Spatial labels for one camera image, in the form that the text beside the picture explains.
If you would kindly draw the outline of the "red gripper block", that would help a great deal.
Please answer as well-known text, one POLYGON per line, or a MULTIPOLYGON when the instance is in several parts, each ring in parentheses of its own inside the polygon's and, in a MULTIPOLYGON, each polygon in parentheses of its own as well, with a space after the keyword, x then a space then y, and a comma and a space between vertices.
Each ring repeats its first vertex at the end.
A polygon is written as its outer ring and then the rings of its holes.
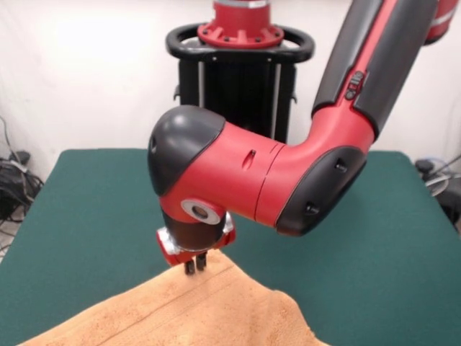
POLYGON ((230 213, 217 224, 182 223, 173 220, 156 231, 165 260, 171 266, 184 265, 186 275, 207 267, 207 253, 236 240, 236 225, 230 213))

